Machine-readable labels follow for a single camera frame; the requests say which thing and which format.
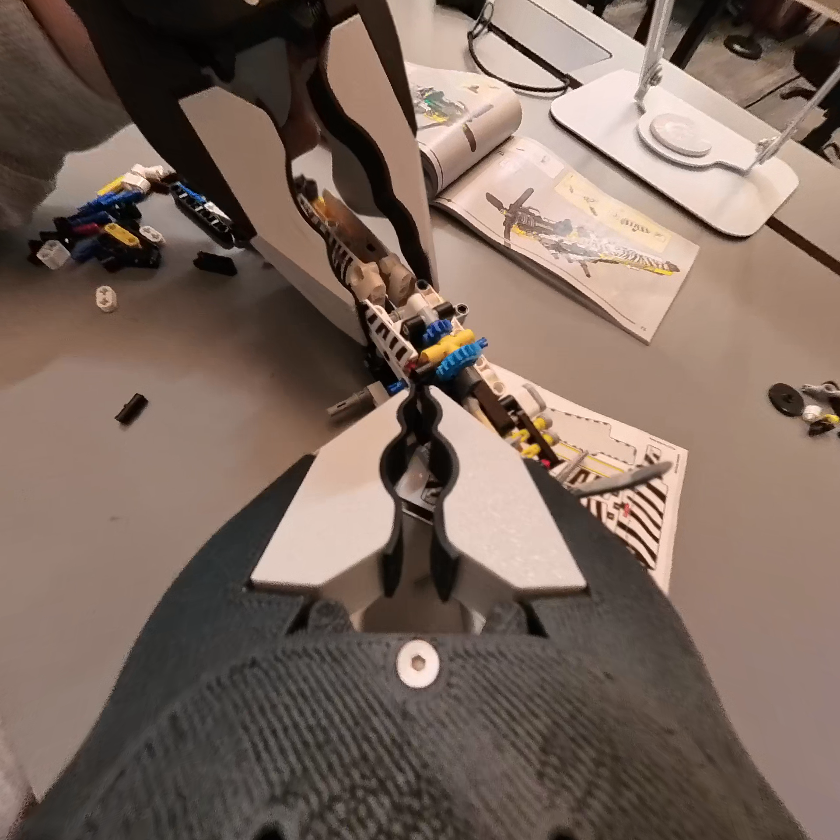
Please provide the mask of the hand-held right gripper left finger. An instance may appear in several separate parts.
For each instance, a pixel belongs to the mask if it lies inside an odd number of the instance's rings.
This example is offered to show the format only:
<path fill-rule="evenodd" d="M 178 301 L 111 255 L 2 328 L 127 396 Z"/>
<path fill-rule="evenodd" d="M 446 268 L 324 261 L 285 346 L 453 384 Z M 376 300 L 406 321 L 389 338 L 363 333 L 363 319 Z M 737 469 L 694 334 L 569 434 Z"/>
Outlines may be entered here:
<path fill-rule="evenodd" d="M 393 598 L 404 566 L 402 503 L 415 390 L 321 446 L 250 575 L 257 590 L 340 602 L 350 614 Z"/>

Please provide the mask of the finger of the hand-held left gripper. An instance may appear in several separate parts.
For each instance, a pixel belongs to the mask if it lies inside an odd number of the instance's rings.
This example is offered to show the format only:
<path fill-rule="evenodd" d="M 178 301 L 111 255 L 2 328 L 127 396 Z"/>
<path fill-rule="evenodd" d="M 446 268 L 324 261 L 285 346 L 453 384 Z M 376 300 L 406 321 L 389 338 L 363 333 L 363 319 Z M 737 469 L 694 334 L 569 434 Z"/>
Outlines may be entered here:
<path fill-rule="evenodd" d="M 322 2 L 315 107 L 332 179 L 357 214 L 385 218 L 409 268 L 438 287 L 413 100 L 387 2 Z"/>
<path fill-rule="evenodd" d="M 344 285 L 362 277 L 361 263 L 309 201 L 299 201 L 270 116 L 222 88 L 200 91 L 180 105 L 255 229 L 254 249 L 321 315 L 365 346 L 357 298 Z"/>

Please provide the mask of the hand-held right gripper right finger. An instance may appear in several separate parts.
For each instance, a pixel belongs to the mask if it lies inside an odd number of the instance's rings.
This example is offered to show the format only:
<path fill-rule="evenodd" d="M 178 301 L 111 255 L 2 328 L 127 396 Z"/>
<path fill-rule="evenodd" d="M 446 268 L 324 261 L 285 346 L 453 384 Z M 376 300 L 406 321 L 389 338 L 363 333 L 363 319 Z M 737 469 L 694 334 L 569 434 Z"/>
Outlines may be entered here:
<path fill-rule="evenodd" d="M 520 454 L 436 386 L 420 389 L 440 484 L 430 574 L 442 602 L 482 616 L 499 602 L 583 592 L 585 578 Z"/>

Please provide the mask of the zebra striped lego helicopter model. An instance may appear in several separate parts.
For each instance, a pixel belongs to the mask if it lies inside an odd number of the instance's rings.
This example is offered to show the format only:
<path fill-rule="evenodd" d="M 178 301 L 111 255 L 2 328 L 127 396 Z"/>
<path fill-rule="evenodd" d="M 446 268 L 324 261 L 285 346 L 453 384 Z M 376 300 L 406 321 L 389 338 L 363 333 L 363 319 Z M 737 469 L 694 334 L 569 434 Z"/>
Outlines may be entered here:
<path fill-rule="evenodd" d="M 583 448 L 562 454 L 565 442 L 553 431 L 545 401 L 529 382 L 512 390 L 487 359 L 488 341 L 466 327 L 468 308 L 443 298 L 428 282 L 415 278 L 396 253 L 335 197 L 321 192 L 305 175 L 292 184 L 299 201 L 311 208 L 352 255 L 362 277 L 344 285 L 358 301 L 369 355 L 382 363 L 389 395 L 411 386 L 436 385 L 475 419 L 495 432 L 524 460 L 532 461 L 579 498 L 619 493 L 664 478 L 673 464 L 660 455 L 646 455 L 639 465 L 619 467 L 608 455 L 604 476 L 573 479 L 594 453 Z"/>

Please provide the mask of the person's left forearm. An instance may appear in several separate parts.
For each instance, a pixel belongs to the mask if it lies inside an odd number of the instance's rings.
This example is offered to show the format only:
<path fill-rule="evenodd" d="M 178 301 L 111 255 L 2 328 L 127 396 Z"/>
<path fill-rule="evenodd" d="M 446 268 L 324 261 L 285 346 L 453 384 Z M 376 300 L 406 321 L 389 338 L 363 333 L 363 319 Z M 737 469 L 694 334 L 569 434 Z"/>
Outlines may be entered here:
<path fill-rule="evenodd" d="M 1 2 L 1 229 L 25 226 L 68 154 L 109 140 L 130 116 L 62 59 L 28 1 Z"/>

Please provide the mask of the pile of loose lego pieces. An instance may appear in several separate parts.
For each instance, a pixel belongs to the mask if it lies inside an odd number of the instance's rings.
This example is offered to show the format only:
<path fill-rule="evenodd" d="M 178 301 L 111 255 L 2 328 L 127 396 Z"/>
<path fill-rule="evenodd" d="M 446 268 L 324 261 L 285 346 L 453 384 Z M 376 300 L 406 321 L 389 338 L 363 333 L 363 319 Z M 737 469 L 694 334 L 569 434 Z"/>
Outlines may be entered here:
<path fill-rule="evenodd" d="M 28 241 L 27 262 L 48 270 L 93 263 L 112 275 L 160 269 L 166 239 L 144 220 L 141 209 L 152 195 L 171 198 L 175 209 L 223 251 L 246 247 L 231 218 L 175 170 L 136 164 L 73 214 L 54 217 L 51 229 Z"/>

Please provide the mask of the open lego instruction booklet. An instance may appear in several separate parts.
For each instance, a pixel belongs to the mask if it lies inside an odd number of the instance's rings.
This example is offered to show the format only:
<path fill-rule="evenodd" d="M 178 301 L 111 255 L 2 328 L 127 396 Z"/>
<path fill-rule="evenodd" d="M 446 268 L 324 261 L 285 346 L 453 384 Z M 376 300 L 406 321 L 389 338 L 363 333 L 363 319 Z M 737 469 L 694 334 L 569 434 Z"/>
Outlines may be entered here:
<path fill-rule="evenodd" d="M 406 76 L 431 207 L 650 343 L 699 246 L 525 136 L 504 82 L 412 62 Z"/>

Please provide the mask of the small cluster of lego parts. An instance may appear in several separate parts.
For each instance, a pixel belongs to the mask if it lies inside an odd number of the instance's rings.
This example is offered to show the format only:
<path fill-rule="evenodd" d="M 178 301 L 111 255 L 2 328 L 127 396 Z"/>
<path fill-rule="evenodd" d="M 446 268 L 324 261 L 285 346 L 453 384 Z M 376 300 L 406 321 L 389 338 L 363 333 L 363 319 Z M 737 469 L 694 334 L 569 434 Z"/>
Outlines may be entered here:
<path fill-rule="evenodd" d="M 838 381 L 800 386 L 777 382 L 767 397 L 776 412 L 801 422 L 807 437 L 839 436 Z"/>

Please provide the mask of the person's left hand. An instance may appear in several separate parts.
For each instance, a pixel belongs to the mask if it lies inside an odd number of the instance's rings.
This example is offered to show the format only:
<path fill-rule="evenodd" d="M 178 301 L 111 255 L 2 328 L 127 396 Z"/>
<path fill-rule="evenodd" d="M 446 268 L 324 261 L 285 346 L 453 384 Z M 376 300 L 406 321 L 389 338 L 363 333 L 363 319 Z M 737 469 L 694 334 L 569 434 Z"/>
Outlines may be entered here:
<path fill-rule="evenodd" d="M 27 5 L 78 78 L 100 97 L 121 108 L 123 105 L 90 41 L 88 31 L 68 2 L 29 1 Z"/>

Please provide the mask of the zebra striped sticker sheet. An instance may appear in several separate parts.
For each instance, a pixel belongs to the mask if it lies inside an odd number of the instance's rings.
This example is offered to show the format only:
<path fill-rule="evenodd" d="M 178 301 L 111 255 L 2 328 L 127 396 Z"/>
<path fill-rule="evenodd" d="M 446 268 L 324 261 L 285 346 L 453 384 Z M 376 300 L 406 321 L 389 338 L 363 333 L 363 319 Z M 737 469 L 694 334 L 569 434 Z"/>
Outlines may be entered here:
<path fill-rule="evenodd" d="M 556 482 L 668 589 L 687 452 L 479 360 L 464 386 L 406 404 L 433 527 L 430 573 L 442 601 L 584 592 L 571 526 L 556 523 L 536 473 Z"/>

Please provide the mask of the white monitor stand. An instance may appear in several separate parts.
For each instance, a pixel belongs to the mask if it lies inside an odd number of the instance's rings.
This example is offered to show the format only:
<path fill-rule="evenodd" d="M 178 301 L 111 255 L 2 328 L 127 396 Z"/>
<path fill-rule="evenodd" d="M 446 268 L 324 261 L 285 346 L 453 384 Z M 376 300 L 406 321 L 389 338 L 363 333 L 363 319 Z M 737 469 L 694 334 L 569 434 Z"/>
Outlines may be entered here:
<path fill-rule="evenodd" d="M 556 99 L 551 116 L 707 226 L 732 238 L 759 231 L 800 183 L 781 151 L 838 85 L 838 68 L 783 131 L 760 138 L 741 118 L 680 88 L 664 58 L 674 2 L 655 2 L 639 70 L 613 70 Z"/>

